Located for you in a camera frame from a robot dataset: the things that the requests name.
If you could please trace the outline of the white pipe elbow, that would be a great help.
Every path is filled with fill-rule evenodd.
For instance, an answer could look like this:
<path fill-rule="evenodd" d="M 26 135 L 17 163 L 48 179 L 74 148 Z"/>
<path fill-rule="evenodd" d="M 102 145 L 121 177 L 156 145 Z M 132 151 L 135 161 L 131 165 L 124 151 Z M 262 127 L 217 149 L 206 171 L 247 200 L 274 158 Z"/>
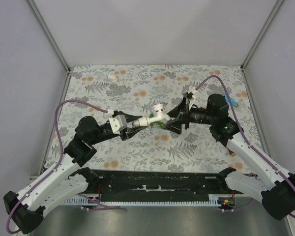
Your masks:
<path fill-rule="evenodd" d="M 108 75 L 108 79 L 112 82 L 116 82 L 118 80 L 117 77 L 114 75 Z"/>

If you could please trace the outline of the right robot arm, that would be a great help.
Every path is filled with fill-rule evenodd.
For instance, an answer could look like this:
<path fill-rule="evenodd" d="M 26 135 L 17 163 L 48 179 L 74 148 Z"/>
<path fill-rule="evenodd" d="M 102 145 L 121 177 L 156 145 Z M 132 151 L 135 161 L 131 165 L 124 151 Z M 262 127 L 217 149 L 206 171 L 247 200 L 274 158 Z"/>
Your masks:
<path fill-rule="evenodd" d="M 171 120 L 162 129 L 181 134 L 191 123 L 209 125 L 212 137 L 238 155 L 257 175 L 249 177 L 234 168 L 226 168 L 215 181 L 216 190 L 223 194 L 239 191 L 260 202 L 276 220 L 295 211 L 295 173 L 249 143 L 243 129 L 229 116 L 225 96 L 210 95 L 205 108 L 191 104 L 190 99 L 191 95 L 185 94 L 181 103 L 168 112 Z"/>

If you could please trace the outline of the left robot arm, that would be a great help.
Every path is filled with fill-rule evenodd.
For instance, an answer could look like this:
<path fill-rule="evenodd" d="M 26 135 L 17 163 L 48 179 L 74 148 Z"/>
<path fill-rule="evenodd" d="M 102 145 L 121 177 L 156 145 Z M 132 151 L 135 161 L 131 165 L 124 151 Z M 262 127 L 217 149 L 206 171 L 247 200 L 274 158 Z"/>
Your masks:
<path fill-rule="evenodd" d="M 74 138 L 62 148 L 59 160 L 22 190 L 5 194 L 8 233 L 28 234 L 65 200 L 84 191 L 95 192 L 98 175 L 85 167 L 97 152 L 94 145 L 115 137 L 128 140 L 148 125 L 142 116 L 119 111 L 114 111 L 103 125 L 92 116 L 81 118 Z"/>

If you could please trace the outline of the white chrome faucet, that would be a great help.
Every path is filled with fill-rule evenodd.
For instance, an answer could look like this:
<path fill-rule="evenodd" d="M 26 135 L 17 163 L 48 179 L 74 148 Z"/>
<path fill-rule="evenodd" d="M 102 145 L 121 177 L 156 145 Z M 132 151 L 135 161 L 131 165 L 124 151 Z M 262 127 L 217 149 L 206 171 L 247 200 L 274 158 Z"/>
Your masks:
<path fill-rule="evenodd" d="M 155 122 L 168 122 L 171 120 L 171 117 L 164 112 L 164 106 L 162 103 L 157 103 L 153 105 L 153 109 L 155 111 L 155 114 L 153 117 L 149 118 L 150 123 L 155 123 Z"/>

